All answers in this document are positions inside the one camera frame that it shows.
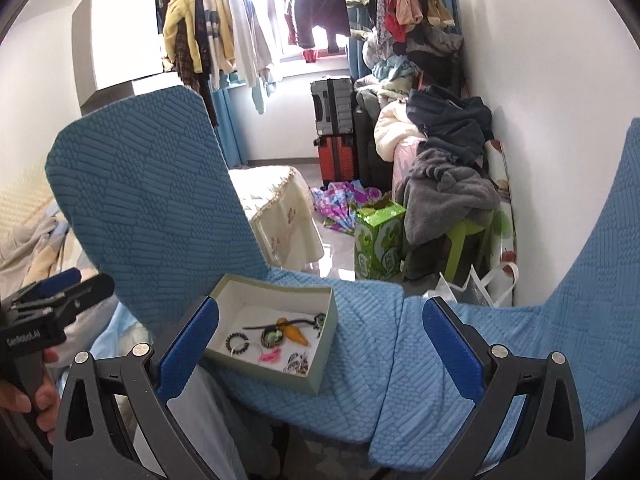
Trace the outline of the person left hand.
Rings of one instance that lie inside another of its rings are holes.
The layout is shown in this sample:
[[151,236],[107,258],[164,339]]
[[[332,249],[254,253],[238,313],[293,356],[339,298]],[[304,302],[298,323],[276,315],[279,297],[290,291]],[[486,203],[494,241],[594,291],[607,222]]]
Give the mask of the person left hand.
[[9,382],[0,382],[0,404],[5,410],[27,414],[36,408],[38,428],[47,435],[50,444],[54,443],[55,426],[61,399],[51,378],[47,364],[58,362],[58,352],[54,349],[43,351],[41,359],[41,378],[39,388],[32,398]]

